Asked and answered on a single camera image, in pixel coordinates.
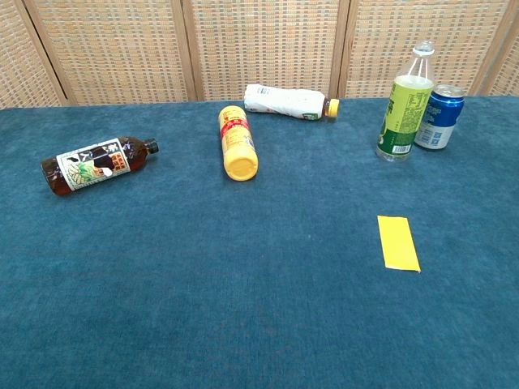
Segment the small yellow object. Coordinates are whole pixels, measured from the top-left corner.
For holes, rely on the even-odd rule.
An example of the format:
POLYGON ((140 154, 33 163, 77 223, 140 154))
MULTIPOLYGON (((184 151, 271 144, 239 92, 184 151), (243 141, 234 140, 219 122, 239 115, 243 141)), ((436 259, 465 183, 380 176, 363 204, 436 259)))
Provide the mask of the small yellow object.
POLYGON ((408 219, 400 216, 377 216, 377 221, 384 266, 393 270, 420 272, 408 219))

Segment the yellow plastic bottle red label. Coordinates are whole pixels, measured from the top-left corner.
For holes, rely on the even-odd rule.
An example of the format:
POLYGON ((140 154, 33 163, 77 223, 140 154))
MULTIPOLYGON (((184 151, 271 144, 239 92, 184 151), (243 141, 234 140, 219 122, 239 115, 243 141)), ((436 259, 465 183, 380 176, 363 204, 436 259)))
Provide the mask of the yellow plastic bottle red label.
POLYGON ((228 105, 219 113, 223 165, 227 175, 239 182, 252 179, 259 160, 245 111, 228 105))

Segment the blue felt table cover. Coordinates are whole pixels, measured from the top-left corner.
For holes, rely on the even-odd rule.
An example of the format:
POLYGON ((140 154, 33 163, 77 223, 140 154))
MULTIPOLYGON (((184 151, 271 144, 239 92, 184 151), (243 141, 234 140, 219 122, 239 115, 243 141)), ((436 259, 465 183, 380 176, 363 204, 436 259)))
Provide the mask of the blue felt table cover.
POLYGON ((386 101, 0 110, 0 389, 519 389, 519 97, 466 100, 448 146, 375 154, 386 101), (63 196, 41 162, 123 136, 142 169, 63 196), (377 216, 420 272, 388 269, 377 216))

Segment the white-wrapped bottle yellow cap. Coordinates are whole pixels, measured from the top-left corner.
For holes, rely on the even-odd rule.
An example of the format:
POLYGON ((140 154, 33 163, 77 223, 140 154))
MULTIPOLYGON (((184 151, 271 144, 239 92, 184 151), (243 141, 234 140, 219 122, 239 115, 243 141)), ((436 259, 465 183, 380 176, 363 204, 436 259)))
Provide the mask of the white-wrapped bottle yellow cap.
POLYGON ((337 118, 340 101, 322 92, 307 89, 284 89, 248 84, 243 98, 245 109, 259 113, 277 113, 292 118, 317 121, 337 118))

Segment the woven rattan screen panel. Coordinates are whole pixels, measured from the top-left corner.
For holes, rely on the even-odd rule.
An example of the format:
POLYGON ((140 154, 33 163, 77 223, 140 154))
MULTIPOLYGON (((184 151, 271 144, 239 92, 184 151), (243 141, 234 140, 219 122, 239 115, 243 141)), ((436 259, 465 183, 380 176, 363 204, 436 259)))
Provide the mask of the woven rattan screen panel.
POLYGON ((352 0, 170 0, 189 101, 248 84, 341 94, 352 0))
POLYGON ((64 105, 195 101, 187 0, 22 0, 64 105))
POLYGON ((437 83, 480 94, 519 0, 349 0, 337 94, 386 97, 420 41, 432 41, 437 83))
POLYGON ((469 95, 519 96, 519 0, 507 0, 469 95))
POLYGON ((76 104, 35 0, 0 0, 0 109, 76 104))

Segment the clear bottle green label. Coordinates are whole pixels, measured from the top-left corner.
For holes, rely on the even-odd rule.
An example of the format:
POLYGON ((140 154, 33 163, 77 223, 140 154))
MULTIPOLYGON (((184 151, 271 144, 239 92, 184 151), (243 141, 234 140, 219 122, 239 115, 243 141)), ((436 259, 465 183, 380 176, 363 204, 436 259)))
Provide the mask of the clear bottle green label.
POLYGON ((387 161, 406 160, 435 86, 431 41, 420 41, 412 57, 392 82, 384 120, 376 144, 376 153, 387 161))

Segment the blue drink can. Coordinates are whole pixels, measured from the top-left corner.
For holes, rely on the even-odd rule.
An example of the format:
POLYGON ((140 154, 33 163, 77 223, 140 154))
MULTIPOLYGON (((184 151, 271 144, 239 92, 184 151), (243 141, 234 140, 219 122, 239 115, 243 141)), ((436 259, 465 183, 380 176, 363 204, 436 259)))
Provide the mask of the blue drink can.
POLYGON ((464 106, 464 97, 462 88, 436 85, 429 97, 414 143, 430 150, 445 148, 464 106))

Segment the dark tea bottle black cap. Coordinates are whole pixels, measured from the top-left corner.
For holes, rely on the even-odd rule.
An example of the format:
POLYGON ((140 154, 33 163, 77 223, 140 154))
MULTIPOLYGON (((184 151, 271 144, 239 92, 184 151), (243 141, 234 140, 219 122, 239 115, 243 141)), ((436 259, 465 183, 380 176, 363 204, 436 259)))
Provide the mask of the dark tea bottle black cap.
POLYGON ((155 139, 123 136, 41 162, 50 189, 59 196, 142 169, 147 157, 159 152, 155 139))

